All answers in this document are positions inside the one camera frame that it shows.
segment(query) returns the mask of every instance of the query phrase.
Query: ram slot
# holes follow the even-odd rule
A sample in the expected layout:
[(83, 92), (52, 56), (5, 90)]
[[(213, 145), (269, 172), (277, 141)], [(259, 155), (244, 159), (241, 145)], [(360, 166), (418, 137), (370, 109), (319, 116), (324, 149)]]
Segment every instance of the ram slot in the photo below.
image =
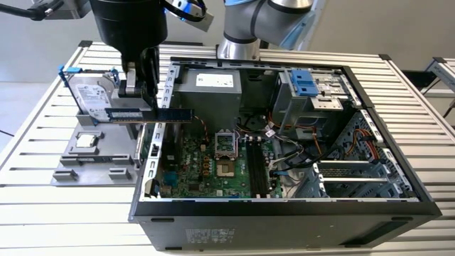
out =
[(247, 142), (247, 164), (249, 172), (251, 196), (267, 197), (267, 175), (260, 142)]

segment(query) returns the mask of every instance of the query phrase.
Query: motherboard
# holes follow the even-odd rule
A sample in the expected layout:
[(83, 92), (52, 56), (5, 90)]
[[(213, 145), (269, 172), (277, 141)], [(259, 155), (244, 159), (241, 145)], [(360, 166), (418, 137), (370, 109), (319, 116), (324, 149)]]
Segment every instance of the motherboard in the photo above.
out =
[[(215, 137), (211, 137), (205, 144), (201, 144), (200, 137), (184, 137), (180, 163), (164, 172), (161, 197), (255, 198), (259, 196), (255, 195), (256, 188), (261, 186), (267, 189), (264, 197), (281, 198), (279, 180), (269, 179), (265, 171), (268, 161), (275, 158), (272, 141), (263, 140), (256, 143), (256, 151), (260, 152), (256, 152), (253, 157), (247, 139), (233, 140), (232, 148), (228, 134), (223, 134), (217, 142)], [(219, 150), (215, 143), (217, 148), (223, 147), (223, 151), (235, 152), (235, 156), (216, 155)], [(257, 176), (263, 177), (260, 182), (255, 181)]]

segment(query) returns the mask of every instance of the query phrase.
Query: black cylinder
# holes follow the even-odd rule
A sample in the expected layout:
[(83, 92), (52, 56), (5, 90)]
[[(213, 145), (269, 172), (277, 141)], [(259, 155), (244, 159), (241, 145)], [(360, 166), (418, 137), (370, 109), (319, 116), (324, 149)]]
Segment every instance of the black cylinder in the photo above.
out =
[(137, 61), (168, 36), (160, 0), (91, 0), (91, 5), (103, 42), (120, 51), (123, 61)]

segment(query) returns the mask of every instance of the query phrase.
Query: orange wire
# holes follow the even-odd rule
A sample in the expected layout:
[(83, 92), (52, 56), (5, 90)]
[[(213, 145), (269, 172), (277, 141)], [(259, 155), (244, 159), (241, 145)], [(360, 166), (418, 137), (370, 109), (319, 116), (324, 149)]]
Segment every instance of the orange wire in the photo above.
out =
[[(360, 129), (360, 131), (363, 131), (368, 136), (371, 136), (371, 133), (370, 133), (368, 130)], [(372, 154), (374, 154), (374, 157), (375, 157), (376, 159), (379, 159), (379, 153), (378, 153), (378, 150), (376, 150), (375, 146), (372, 145), (371, 141), (368, 141), (368, 144), (370, 144), (370, 150), (371, 150), (371, 152), (372, 152)]]
[[(268, 112), (268, 121), (277, 127), (280, 128), (281, 126), (275, 124), (273, 120), (272, 120), (272, 112)], [(321, 155), (321, 151), (320, 151), (320, 147), (319, 147), (319, 143), (317, 143), (317, 138), (316, 138), (316, 127), (315, 126), (300, 126), (300, 125), (296, 125), (296, 128), (300, 128), (300, 129), (312, 129), (312, 139), (315, 140), (315, 145), (316, 145), (316, 148), (317, 148), (317, 152), (319, 152), (319, 155)]]
[(207, 132), (207, 125), (205, 122), (203, 121), (203, 119), (200, 119), (197, 116), (193, 116), (201, 123), (203, 127), (204, 127), (204, 133), (205, 133), (205, 141), (208, 142), (208, 132)]
[[(364, 129), (355, 129), (353, 134), (352, 134), (352, 137), (353, 137), (352, 138), (352, 144), (351, 144), (348, 152), (344, 155), (348, 155), (352, 152), (352, 150), (353, 150), (353, 147), (355, 147), (355, 144), (356, 144), (356, 136), (355, 136), (355, 134), (358, 132), (360, 132), (363, 136), (371, 135), (371, 133), (367, 130), (364, 130)], [(379, 154), (378, 154), (376, 148), (372, 146), (370, 141), (366, 141), (366, 143), (367, 143), (367, 146), (368, 146), (368, 149), (371, 151), (374, 159), (379, 159)]]
[(321, 151), (320, 151), (320, 147), (319, 147), (319, 143), (317, 143), (317, 138), (316, 138), (316, 128), (312, 129), (312, 139), (315, 140), (315, 145), (317, 148), (319, 155), (321, 155)]

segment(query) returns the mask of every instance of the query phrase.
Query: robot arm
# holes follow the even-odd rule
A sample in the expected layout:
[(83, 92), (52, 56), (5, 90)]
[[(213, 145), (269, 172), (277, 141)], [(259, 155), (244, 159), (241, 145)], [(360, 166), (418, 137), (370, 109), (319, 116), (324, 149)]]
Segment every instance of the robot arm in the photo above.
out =
[(315, 21), (312, 0), (225, 0), (220, 59), (259, 60), (259, 40), (292, 50)]
[[(224, 5), (224, 40), (217, 51), (221, 59), (259, 60), (257, 39), (292, 49), (315, 18), (312, 0), (225, 0)], [(127, 83), (119, 97), (143, 98), (157, 109), (157, 45), (168, 35), (165, 9), (207, 31), (212, 15), (207, 14), (204, 1), (33, 0), (28, 10), (0, 4), (0, 12), (33, 20), (77, 19), (89, 9), (103, 42), (121, 54)]]

